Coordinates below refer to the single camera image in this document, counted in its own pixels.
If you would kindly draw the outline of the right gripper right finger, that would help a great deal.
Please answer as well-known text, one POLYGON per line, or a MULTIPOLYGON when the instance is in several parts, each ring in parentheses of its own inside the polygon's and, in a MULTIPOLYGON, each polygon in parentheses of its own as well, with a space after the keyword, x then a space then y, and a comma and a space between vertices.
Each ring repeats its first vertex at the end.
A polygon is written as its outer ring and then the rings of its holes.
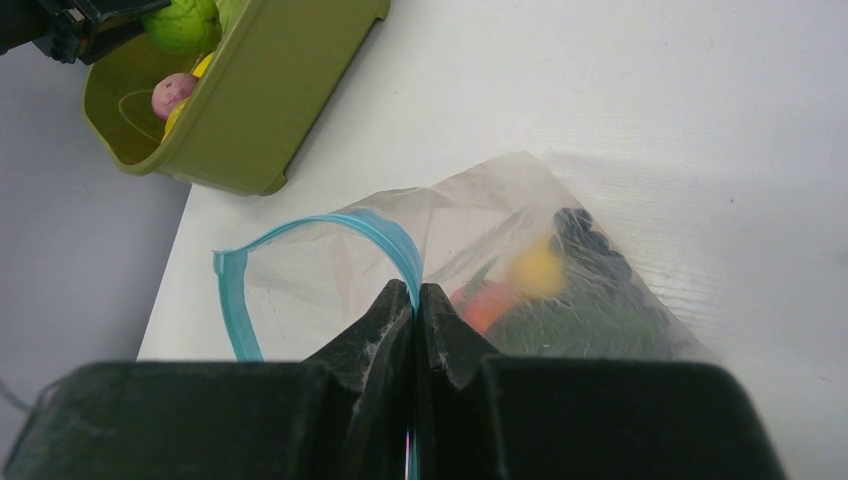
POLYGON ((782 479, 741 385, 704 363, 501 354, 443 290, 414 323, 415 479, 782 479))

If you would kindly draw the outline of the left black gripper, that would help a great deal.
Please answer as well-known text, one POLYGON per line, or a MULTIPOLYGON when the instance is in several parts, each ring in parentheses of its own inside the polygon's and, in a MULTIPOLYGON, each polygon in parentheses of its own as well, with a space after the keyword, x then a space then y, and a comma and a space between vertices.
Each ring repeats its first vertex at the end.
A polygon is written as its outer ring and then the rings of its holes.
POLYGON ((1 54, 27 43, 60 63, 86 65, 139 36, 169 0, 1 0, 1 54))

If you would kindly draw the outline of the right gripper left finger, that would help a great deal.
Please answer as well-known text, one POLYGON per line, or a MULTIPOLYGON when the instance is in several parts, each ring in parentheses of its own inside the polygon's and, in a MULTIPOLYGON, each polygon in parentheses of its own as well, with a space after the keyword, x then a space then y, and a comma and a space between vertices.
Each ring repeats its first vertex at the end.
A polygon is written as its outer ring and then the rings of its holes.
POLYGON ((300 362, 95 363, 38 399, 7 479, 401 479, 412 307, 388 282, 300 362))

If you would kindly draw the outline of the green bumpy fruit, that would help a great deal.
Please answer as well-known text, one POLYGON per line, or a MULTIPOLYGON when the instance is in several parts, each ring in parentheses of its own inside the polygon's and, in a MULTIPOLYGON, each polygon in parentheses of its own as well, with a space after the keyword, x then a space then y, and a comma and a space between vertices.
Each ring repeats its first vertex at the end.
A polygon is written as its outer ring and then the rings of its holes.
POLYGON ((173 55, 211 52, 222 38, 219 10, 212 0, 172 1, 144 15, 141 23, 151 42, 173 55))

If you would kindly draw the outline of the orange peach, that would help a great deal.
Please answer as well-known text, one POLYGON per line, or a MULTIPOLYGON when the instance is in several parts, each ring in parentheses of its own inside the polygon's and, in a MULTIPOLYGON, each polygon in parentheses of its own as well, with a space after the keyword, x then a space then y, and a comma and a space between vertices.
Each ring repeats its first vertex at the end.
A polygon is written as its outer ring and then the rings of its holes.
POLYGON ((479 286, 459 288, 449 299, 458 315, 484 334, 508 310, 521 303, 523 296, 509 284, 486 280, 479 286))

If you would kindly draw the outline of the dark grape bunch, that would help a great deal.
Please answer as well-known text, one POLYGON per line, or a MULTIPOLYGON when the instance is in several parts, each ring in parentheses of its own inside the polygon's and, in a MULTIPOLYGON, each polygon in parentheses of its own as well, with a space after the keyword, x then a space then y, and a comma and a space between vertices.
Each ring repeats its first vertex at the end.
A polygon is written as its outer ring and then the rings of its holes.
POLYGON ((614 301, 628 309, 660 315, 648 300, 645 290, 633 280, 633 270, 607 236, 594 230, 594 221, 583 208, 565 207, 552 218, 550 250, 565 259, 567 277, 590 294, 614 301))

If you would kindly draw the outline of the clear zip top bag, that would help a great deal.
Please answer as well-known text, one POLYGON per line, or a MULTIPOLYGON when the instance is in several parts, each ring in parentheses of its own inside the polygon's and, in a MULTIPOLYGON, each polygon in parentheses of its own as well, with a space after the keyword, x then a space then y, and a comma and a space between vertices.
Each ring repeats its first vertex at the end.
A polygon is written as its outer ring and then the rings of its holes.
MULTIPOLYGON (((514 153, 430 187, 382 191, 291 220, 219 251, 213 268, 234 354, 302 360, 361 318, 392 280, 406 285, 415 307, 426 284, 448 299, 486 280, 509 284, 512 259, 553 237, 553 215, 565 207, 583 208, 542 162, 514 153)), ((567 277, 556 296, 520 293, 523 301, 480 334, 517 356, 712 361, 633 272, 660 315, 590 294, 567 277)))

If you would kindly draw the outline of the yellow bell pepper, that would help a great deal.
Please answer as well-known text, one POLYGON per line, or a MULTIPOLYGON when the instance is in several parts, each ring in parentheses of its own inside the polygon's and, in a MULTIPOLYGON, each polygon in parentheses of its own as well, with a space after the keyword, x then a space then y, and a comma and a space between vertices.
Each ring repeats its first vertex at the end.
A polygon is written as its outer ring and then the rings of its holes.
POLYGON ((510 262, 506 279, 528 298, 547 298, 568 285, 565 259, 551 248, 552 236, 541 237, 510 262))

